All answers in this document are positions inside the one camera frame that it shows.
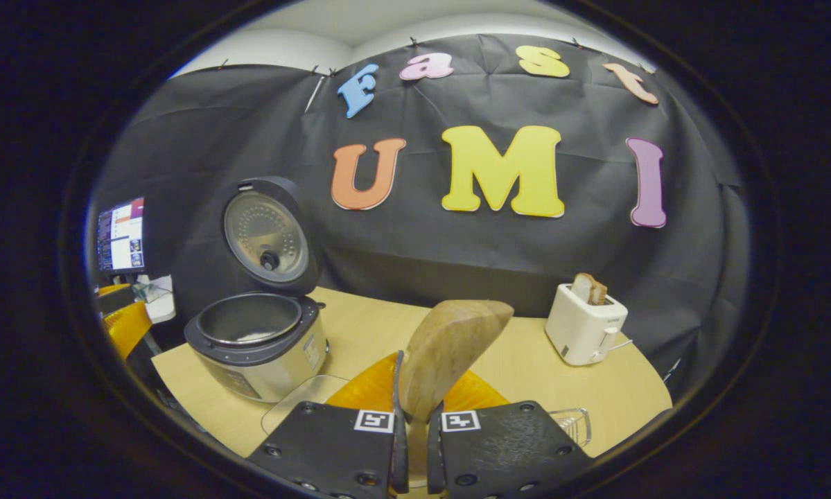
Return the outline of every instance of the letter f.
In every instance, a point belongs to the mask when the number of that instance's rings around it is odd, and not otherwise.
[[[348,118],[354,117],[354,114],[359,113],[375,98],[375,95],[365,92],[375,88],[375,78],[371,76],[371,73],[375,71],[378,71],[378,65],[370,64],[338,87],[338,95],[341,95],[348,103]]]

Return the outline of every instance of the orange letter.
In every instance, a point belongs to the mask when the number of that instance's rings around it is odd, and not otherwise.
[[[646,89],[640,85],[640,82],[643,81],[640,76],[634,75],[634,73],[625,69],[621,64],[610,63],[604,64],[603,67],[606,67],[606,69],[615,73],[615,76],[618,76],[618,79],[621,80],[624,88],[631,91],[631,94],[636,95],[637,98],[644,102],[649,102],[649,104],[658,104],[658,98],[647,92]]]
[[[357,160],[365,152],[362,144],[343,146],[335,151],[335,174],[332,176],[332,199],[343,209],[373,209],[387,199],[394,184],[396,153],[405,148],[403,139],[386,139],[375,143],[378,166],[375,182],[370,189],[359,191],[354,187]]]

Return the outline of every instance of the table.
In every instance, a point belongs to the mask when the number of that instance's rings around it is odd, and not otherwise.
[[[326,303],[320,315],[331,351],[320,374],[345,379],[403,350],[429,311],[326,288],[316,288],[308,296]],[[590,457],[611,449],[671,408],[668,389],[633,343],[611,351],[598,364],[573,367],[554,350],[545,322],[511,319],[473,365],[473,372],[508,401],[538,401],[546,411],[587,410],[592,439],[583,449]],[[617,344],[625,342],[624,334],[618,335]],[[189,345],[165,351],[153,358],[153,364],[184,409],[231,451],[248,457],[266,438],[262,419],[272,406],[219,385]]]

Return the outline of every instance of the yellow object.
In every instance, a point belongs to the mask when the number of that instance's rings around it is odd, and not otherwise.
[[[396,353],[391,353],[351,379],[326,404],[352,410],[393,411],[395,366]],[[447,412],[481,410],[508,403],[471,371],[460,377],[443,398],[443,402],[443,410]]]
[[[558,78],[570,75],[570,67],[560,61],[560,54],[549,48],[521,45],[516,54],[521,59],[520,67],[533,75]]]
[[[104,288],[98,288],[98,296],[102,297],[108,293],[113,293],[114,291],[121,290],[122,288],[130,287],[131,284],[112,284],[110,286],[105,286]]]
[[[117,288],[128,286],[121,284],[108,292],[114,291]],[[147,315],[147,309],[143,302],[135,302],[130,306],[124,306],[111,315],[105,316],[104,325],[107,327],[107,332],[110,339],[114,342],[114,347],[124,360],[129,356],[132,349],[135,348],[137,342],[141,341],[143,335],[150,330],[152,322],[150,316]]]
[[[520,181],[520,192],[511,209],[520,215],[557,218],[563,202],[557,197],[557,167],[554,151],[560,132],[546,126],[524,126],[517,130],[502,156],[478,126],[457,126],[443,132],[443,140],[453,149],[453,171],[448,195],[441,204],[449,211],[476,211],[480,199],[473,193],[478,181],[486,202],[494,211],[501,209],[507,196]]]

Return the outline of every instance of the black fabric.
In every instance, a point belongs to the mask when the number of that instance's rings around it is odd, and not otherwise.
[[[524,44],[556,51],[570,75],[526,73],[514,53]],[[435,51],[451,54],[452,75],[399,78],[407,60]],[[221,297],[260,288],[226,249],[219,218],[228,186],[278,175],[307,197],[324,253],[320,285],[422,306],[499,299],[517,315],[545,317],[557,285],[590,272],[627,306],[624,330],[660,374],[684,355],[694,359],[671,378],[687,389],[726,352],[742,312],[751,249],[739,167],[662,71],[643,78],[659,98],[653,107],[602,67],[609,62],[644,75],[615,57],[528,35],[422,42],[347,67],[318,87],[320,76],[279,67],[188,73],[169,80],[130,124],[98,205],[146,196],[148,271],[172,274],[181,323]],[[337,89],[368,63],[379,66],[374,101],[347,119]],[[477,211],[444,209],[451,149],[441,134],[462,125],[481,127],[501,154],[523,126],[558,130],[565,214],[514,213],[516,184],[499,211],[476,183]],[[665,153],[661,229],[631,223],[637,172],[624,142],[631,137]],[[355,178],[367,189],[377,160],[371,148],[393,138],[406,146],[384,203],[339,208],[330,195],[336,149],[367,147]]]

